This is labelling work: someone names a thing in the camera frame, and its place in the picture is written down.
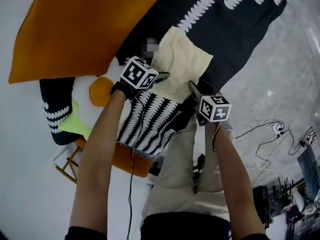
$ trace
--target wrist strap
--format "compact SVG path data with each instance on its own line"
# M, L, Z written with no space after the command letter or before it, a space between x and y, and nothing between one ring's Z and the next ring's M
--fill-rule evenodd
M121 82L116 82L115 85L112 87L110 94L112 95L116 90L120 90L124 93L125 99L131 100L132 98L132 91L128 85L125 85Z

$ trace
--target beige fabric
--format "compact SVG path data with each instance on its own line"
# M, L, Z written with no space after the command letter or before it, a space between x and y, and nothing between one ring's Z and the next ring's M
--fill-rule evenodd
M171 27L161 40L159 52L151 64L158 72L170 72L170 77L155 84L151 92L182 103L190 95L188 82L197 84L212 58L196 47L184 31Z
M194 193L193 149L197 125L175 133L165 154L162 169L147 198L142 217L170 212L207 214L230 221L223 191L217 154L212 148L212 133L205 131L205 165Z

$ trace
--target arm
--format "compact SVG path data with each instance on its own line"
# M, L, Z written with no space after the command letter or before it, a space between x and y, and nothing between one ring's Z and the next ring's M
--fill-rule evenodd
M108 192L125 94L116 90L102 111L82 153L70 227L107 235Z
M252 185L246 168L222 127L216 134L215 147L230 214L232 239L265 234L265 228L255 208Z

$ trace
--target orange fabric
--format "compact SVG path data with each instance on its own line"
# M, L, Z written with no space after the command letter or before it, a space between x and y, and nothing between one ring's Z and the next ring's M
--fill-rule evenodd
M34 0L18 32L9 83L100 76L157 0Z
M76 140L75 144L84 149L86 145L86 141L82 137ZM141 178L147 177L149 173L149 169L153 164L153 161L147 161L136 154L133 154L133 160L134 160L133 175ZM130 150L127 147L117 143L115 145L112 165L119 168L120 170L123 170L131 174L132 159L131 159Z
M114 83L108 78L100 77L89 87L90 100L97 107L105 107L111 97Z

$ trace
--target black shirt sleeve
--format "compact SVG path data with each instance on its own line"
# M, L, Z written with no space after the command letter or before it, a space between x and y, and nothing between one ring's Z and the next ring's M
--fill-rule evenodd
M68 234L64 240L79 240L79 239L90 239L90 240L107 240L107 237L101 232L93 229L71 226L69 227Z
M242 240L269 240L269 238L265 234L252 234L242 238Z

